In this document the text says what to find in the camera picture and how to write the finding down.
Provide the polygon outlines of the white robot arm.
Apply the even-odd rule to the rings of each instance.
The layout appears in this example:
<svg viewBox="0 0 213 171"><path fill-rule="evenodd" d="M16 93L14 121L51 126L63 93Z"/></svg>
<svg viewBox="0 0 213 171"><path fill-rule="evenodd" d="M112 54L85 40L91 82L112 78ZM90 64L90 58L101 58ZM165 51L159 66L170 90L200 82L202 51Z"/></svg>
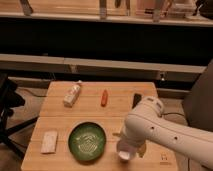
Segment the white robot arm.
<svg viewBox="0 0 213 171"><path fill-rule="evenodd" d="M146 140L179 152L213 170L213 133L165 120L164 105L153 96L144 97L125 117L118 156L135 157Z"/></svg>

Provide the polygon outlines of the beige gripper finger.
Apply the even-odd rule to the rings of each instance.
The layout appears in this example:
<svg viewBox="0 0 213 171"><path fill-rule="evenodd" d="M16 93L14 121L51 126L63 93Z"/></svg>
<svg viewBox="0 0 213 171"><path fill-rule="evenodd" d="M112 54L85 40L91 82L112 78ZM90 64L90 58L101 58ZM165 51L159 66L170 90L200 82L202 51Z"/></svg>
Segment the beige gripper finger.
<svg viewBox="0 0 213 171"><path fill-rule="evenodd" d="M146 152L146 144L143 144L139 149L138 149L138 156L142 158Z"/></svg>

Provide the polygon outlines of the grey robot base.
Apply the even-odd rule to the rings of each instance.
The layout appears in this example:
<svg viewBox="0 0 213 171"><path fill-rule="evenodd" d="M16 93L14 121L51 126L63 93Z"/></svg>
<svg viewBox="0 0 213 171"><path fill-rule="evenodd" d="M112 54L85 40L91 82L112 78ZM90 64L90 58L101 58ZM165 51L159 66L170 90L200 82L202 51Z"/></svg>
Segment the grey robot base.
<svg viewBox="0 0 213 171"><path fill-rule="evenodd" d="M213 132L213 59L182 102L191 127Z"/></svg>

